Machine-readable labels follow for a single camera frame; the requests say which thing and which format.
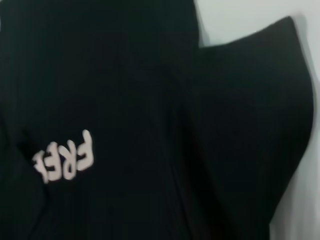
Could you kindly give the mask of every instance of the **printed letter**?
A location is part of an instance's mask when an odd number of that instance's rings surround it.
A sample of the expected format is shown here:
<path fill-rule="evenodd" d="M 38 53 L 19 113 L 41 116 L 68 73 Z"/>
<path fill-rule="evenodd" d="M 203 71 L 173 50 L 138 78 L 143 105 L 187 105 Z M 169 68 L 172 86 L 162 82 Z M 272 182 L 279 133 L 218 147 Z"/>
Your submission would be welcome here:
<path fill-rule="evenodd" d="M 77 169 L 83 171 L 92 166 L 94 163 L 94 155 L 92 151 L 92 138 L 88 130 L 83 130 L 82 136 L 84 143 L 79 145 L 77 149 L 77 154 L 82 156 L 85 154 L 84 159 L 81 159 L 77 162 Z"/>
<path fill-rule="evenodd" d="M 56 142 L 51 142 L 47 147 L 47 152 L 51 153 L 51 156 L 44 158 L 44 164 L 46 167 L 54 167 L 53 171 L 48 171 L 48 179 L 49 181 L 56 181 L 61 178 L 62 170 L 61 170 L 61 162 L 58 154 Z"/>
<path fill-rule="evenodd" d="M 64 146 L 59 146 L 59 153 L 65 158 L 63 163 L 63 177 L 67 180 L 71 180 L 76 176 L 77 149 L 73 141 L 68 140 L 67 144 L 70 151 Z"/>
<path fill-rule="evenodd" d="M 45 152 L 44 151 L 40 151 L 38 153 L 36 153 L 32 160 L 35 161 L 35 165 L 33 166 L 39 173 L 42 174 L 42 178 L 43 178 L 43 182 L 45 184 L 48 183 L 48 173 L 47 170 L 45 168 L 44 162 L 43 162 L 43 157 L 44 157 Z"/>

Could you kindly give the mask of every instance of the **sleeve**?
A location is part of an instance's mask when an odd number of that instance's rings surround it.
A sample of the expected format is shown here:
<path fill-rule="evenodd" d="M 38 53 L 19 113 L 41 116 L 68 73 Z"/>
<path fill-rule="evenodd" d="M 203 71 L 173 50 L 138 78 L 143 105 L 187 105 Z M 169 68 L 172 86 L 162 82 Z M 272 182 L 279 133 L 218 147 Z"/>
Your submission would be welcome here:
<path fill-rule="evenodd" d="M 203 48 L 188 105 L 211 190 L 239 240 L 269 222 L 307 148 L 313 88 L 293 20 Z"/>
<path fill-rule="evenodd" d="M 41 179 L 14 147 L 0 161 L 0 238 L 29 239 L 45 204 Z"/>

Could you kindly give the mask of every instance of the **white wall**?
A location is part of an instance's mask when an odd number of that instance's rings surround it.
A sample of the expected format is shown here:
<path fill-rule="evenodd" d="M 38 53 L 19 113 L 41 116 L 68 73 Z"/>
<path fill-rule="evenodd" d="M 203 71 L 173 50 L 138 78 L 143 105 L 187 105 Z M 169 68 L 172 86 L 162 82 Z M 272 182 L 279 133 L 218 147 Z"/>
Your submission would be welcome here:
<path fill-rule="evenodd" d="M 271 240 L 320 240 L 320 0 L 195 0 L 205 46 L 293 16 L 315 89 L 309 146 L 270 224 Z"/>

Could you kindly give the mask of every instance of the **white background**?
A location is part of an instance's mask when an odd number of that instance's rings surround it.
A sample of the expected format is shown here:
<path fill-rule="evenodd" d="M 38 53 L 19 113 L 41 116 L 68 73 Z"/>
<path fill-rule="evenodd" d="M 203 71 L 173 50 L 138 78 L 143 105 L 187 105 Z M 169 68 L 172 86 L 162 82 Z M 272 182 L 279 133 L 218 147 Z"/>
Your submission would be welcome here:
<path fill-rule="evenodd" d="M 309 146 L 270 223 L 271 240 L 320 240 L 320 0 L 195 0 L 204 46 L 221 45 L 292 16 L 314 86 Z"/>

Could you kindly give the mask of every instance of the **black fabric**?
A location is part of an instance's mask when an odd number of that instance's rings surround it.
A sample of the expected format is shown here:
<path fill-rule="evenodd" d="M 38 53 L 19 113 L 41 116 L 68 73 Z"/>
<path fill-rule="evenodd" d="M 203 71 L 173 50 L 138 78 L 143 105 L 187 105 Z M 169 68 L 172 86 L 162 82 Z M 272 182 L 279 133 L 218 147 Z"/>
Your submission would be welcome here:
<path fill-rule="evenodd" d="M 179 96 L 171 75 L 198 48 L 194 3 L 180 4 L 1 3 L 1 238 L 197 235 L 168 141 Z M 93 140 L 92 167 L 44 184 L 30 156 L 51 142 L 78 147 L 83 130 Z"/>
<path fill-rule="evenodd" d="M 294 22 L 203 48 L 195 64 L 186 100 L 210 191 L 234 239 L 268 240 L 313 125 L 312 82 Z"/>
<path fill-rule="evenodd" d="M 190 0 L 5 0 L 0 16 L 1 239 L 268 239 L 313 117 L 290 18 L 198 51 Z M 33 156 L 79 151 L 84 130 L 93 165 L 44 183 Z"/>

